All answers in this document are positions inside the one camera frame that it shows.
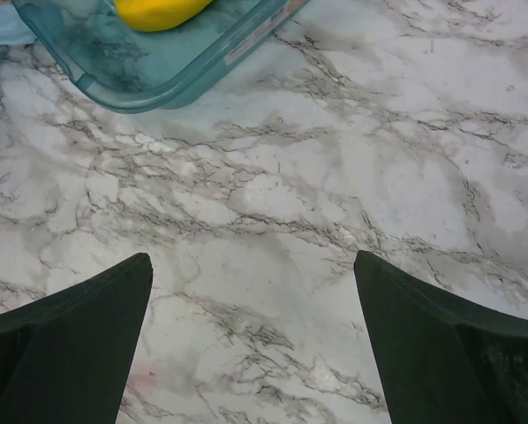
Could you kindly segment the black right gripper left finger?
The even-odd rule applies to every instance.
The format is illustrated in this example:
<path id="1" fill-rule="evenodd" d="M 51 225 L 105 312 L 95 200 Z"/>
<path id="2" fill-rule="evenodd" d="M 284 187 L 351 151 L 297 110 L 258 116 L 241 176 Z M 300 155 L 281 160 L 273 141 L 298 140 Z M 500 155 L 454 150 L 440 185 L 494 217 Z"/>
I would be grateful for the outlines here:
<path id="1" fill-rule="evenodd" d="M 146 253 L 0 314 L 0 423 L 113 423 L 153 283 Z"/>

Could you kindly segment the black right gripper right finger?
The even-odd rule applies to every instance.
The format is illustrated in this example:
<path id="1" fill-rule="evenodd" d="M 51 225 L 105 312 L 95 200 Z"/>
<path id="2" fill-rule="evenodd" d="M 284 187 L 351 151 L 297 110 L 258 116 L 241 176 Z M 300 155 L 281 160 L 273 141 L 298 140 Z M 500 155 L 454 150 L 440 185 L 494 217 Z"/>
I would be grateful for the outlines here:
<path id="1" fill-rule="evenodd" d="M 528 423 L 528 320 L 360 251 L 358 296 L 394 423 Z"/>

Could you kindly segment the teal transparent plastic tray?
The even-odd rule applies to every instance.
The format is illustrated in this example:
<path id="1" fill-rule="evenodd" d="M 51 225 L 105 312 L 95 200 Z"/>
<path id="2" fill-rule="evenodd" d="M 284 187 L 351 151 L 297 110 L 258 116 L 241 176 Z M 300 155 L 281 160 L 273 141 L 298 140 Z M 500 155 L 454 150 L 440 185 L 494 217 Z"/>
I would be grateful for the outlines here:
<path id="1" fill-rule="evenodd" d="M 304 2 L 214 1 L 157 33 L 132 30 L 112 1 L 13 5 L 82 94 L 108 110 L 136 114 L 195 101 Z"/>

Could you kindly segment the yellow fake banana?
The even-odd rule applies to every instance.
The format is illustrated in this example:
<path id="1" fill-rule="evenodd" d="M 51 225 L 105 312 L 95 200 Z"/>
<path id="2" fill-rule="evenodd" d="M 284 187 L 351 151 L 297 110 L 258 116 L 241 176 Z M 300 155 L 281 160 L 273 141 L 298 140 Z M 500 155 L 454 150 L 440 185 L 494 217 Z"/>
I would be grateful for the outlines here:
<path id="1" fill-rule="evenodd" d="M 150 33 L 178 27 L 211 3 L 212 0 L 116 0 L 114 5 L 127 26 Z"/>

